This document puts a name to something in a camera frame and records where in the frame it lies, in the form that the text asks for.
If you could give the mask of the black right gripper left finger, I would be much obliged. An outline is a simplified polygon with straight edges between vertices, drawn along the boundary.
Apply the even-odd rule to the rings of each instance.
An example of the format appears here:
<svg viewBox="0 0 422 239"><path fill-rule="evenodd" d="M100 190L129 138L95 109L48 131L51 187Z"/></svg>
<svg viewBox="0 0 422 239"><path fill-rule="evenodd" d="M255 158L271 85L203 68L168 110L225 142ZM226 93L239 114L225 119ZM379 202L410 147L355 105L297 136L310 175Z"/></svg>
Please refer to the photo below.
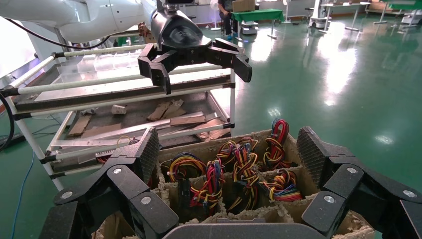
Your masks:
<svg viewBox="0 0 422 239"><path fill-rule="evenodd" d="M148 186L159 148L156 129L148 128L134 143L117 148L101 169L61 190L40 238L89 239L117 212L139 238L163 238L177 227L178 216Z"/></svg>

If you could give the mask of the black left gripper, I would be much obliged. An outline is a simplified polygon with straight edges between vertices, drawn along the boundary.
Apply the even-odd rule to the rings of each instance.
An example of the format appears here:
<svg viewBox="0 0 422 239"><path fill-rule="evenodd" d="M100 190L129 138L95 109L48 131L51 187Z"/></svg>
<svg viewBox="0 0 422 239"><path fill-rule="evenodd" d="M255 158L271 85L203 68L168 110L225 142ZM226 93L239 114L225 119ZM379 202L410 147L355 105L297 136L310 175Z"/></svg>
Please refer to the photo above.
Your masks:
<svg viewBox="0 0 422 239"><path fill-rule="evenodd" d="M161 9L151 17L151 32L157 41L148 43L138 60L140 75L151 79L153 86L171 94L169 72L177 65L208 63L232 69L243 82L252 79L252 67L244 49L230 41L211 41L180 10Z"/></svg>

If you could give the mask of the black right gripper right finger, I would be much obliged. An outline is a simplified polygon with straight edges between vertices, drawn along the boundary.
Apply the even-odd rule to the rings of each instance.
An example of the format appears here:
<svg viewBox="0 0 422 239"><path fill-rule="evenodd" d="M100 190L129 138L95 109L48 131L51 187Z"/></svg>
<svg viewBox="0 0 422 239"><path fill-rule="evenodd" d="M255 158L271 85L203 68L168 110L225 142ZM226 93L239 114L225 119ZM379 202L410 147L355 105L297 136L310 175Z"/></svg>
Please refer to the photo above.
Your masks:
<svg viewBox="0 0 422 239"><path fill-rule="evenodd" d="M324 142L309 126L299 130L297 150L319 189L302 215L305 224L330 238L353 211L385 239L421 238L420 192L365 166L346 147Z"/></svg>

